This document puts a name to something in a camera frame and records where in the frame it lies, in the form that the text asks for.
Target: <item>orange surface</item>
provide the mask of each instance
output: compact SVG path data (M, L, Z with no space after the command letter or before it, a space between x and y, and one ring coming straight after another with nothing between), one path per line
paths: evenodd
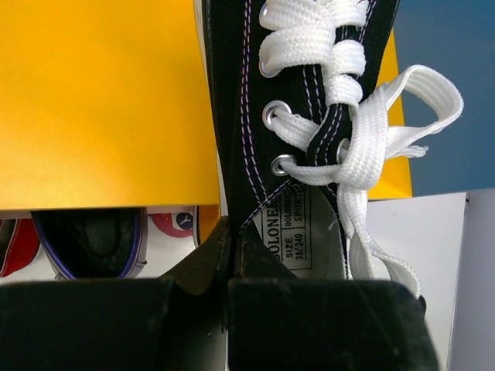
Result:
M390 82L398 75L397 53L395 51L394 33L388 40L384 58L381 63L378 85ZM404 125L401 98L388 111L390 125ZM384 171L378 184L369 191L370 199L400 199L412 197L411 172L406 157L393 158L385 162Z
M0 2L0 209L218 202L193 2Z

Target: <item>black canvas sneaker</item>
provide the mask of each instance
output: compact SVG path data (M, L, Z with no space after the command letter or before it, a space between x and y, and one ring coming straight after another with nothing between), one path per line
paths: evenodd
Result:
M389 158L461 114L442 75L411 66L376 87L398 0L196 1L231 234L298 277L374 278L381 260L419 298L419 279L366 228L367 191ZM388 125L403 90L438 115Z
M145 209L38 211L32 219L57 279L135 277L146 264Z

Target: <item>insole label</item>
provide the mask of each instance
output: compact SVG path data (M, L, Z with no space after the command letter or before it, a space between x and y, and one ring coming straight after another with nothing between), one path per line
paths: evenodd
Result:
M310 205L310 192L284 193L261 211L265 245L292 271L312 269Z

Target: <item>white shoelace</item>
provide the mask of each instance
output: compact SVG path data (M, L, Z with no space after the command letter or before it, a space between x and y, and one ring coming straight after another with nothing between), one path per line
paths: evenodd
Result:
M363 74L364 48L353 40L335 43L335 35L341 26L363 27L367 6L368 1L362 0L267 0L260 23L273 32L261 44L260 68L265 76L273 77L285 67L319 64L327 106L349 105L352 137L340 164L297 166L287 159L280 166L311 186L338 183L337 202L350 239L349 264L354 279L374 278L372 257L376 257L384 263L391 280L402 283L418 298L421 285L414 270L403 260L387 255L367 232L367 191L377 184L385 160L425 155L427 148L412 144L454 122L463 110L463 99L440 73L411 66L360 103L363 92L349 75ZM387 111L403 90L422 99L439 119L423 128L389 126ZM273 110L270 129L283 141L306 151L319 125L280 105Z

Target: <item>eyelet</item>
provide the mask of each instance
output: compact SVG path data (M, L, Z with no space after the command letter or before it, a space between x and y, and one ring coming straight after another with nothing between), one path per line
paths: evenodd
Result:
M288 173L281 167L283 161L295 162L295 157L293 155L279 155L275 160L271 162L271 172L276 176L286 176Z
M267 11L268 11L268 4L265 2L260 10L260 17L259 17L260 22L261 22L261 18L263 18L266 15Z
M350 141L347 138L344 138L340 141L339 146L337 147L336 160L337 164L342 164L343 160L346 158L347 152L349 151Z
M282 71L282 68L279 68L278 70L275 70L273 72L268 72L265 69L265 62L263 62L262 60L260 60L260 63L258 64L258 66L259 66L259 69L260 69L260 74L263 77L266 77L267 79L271 79L271 78L277 76Z
M291 114L291 108L287 105L286 102L282 102L281 100L273 100L268 103L265 108L263 108L263 112L261 113L261 118L263 119L263 124L267 127L268 130L273 131L273 127L271 125L271 119L275 116L275 110L281 109L285 112Z

